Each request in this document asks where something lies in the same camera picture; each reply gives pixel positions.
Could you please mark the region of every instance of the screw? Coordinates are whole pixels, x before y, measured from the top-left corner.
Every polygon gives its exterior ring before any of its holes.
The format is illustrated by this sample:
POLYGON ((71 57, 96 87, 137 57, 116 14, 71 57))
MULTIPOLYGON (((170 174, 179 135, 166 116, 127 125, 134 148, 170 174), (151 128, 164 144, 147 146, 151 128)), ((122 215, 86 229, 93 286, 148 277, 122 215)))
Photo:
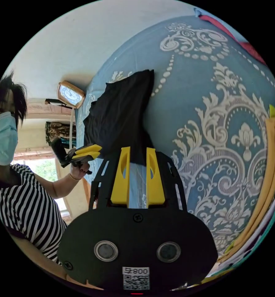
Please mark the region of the screw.
POLYGON ((67 270, 73 270, 73 266, 69 261, 65 261, 63 265, 67 270))
POLYGON ((133 216, 133 220, 134 220, 136 223, 140 223, 140 222, 143 220, 143 216, 142 216, 140 213, 136 213, 136 214, 133 216))

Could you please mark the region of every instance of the wall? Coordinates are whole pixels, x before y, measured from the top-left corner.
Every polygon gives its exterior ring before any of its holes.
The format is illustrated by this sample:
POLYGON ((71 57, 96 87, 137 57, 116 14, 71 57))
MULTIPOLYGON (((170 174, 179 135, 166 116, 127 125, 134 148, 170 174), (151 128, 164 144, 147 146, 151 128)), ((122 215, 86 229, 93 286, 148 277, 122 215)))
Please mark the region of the wall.
POLYGON ((81 6, 40 30, 7 72, 14 70, 29 99, 57 98, 58 83, 65 79, 84 90, 125 41, 163 20, 194 15, 193 7, 174 0, 101 0, 81 6))
POLYGON ((48 146, 44 128, 18 129, 17 151, 25 148, 38 148, 44 146, 48 146))

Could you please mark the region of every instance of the label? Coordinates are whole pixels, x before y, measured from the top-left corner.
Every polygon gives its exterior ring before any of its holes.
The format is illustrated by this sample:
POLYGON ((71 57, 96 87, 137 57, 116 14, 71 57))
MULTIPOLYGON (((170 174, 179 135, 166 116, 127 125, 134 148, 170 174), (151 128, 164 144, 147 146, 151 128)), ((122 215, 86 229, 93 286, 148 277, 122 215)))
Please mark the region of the label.
POLYGON ((150 290, 149 267, 122 267, 124 290, 150 290))

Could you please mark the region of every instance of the green tree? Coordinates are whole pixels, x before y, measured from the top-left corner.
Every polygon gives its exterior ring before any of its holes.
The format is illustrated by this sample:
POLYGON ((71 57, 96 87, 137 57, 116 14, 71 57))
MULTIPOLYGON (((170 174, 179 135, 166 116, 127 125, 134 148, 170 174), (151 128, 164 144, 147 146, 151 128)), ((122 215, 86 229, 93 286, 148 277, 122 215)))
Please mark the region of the green tree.
POLYGON ((48 181, 55 182, 57 180, 56 167, 52 160, 45 160, 42 164, 37 165, 34 172, 48 181))

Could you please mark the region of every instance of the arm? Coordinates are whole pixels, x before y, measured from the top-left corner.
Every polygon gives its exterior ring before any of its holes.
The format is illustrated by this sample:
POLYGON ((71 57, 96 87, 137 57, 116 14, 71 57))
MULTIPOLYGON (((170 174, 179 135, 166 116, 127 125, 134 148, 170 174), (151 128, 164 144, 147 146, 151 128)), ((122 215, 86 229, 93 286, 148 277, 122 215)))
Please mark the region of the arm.
POLYGON ((83 164, 81 168, 79 167, 70 167, 70 173, 64 178, 59 179, 55 182, 50 182, 44 178, 35 175, 36 180, 43 186, 47 193, 53 198, 63 198, 71 193, 76 184, 81 180, 86 172, 89 170, 90 165, 88 163, 83 164))
POLYGON ((31 242, 29 242, 27 239, 21 239, 18 237, 15 237, 11 235, 14 242, 18 245, 20 250, 36 265, 44 269, 45 271, 61 278, 66 281, 72 282, 79 286, 84 286, 87 288, 92 289, 99 289, 101 288, 95 287, 93 285, 90 285, 88 282, 86 282, 86 285, 83 285, 75 280, 73 280, 71 277, 69 277, 64 268, 61 265, 56 264, 52 260, 48 259, 46 256, 44 256, 31 242))
POLYGON ((45 180, 37 174, 35 174, 35 178, 53 199, 66 197, 79 182, 79 180, 74 180, 69 174, 55 182, 45 180))

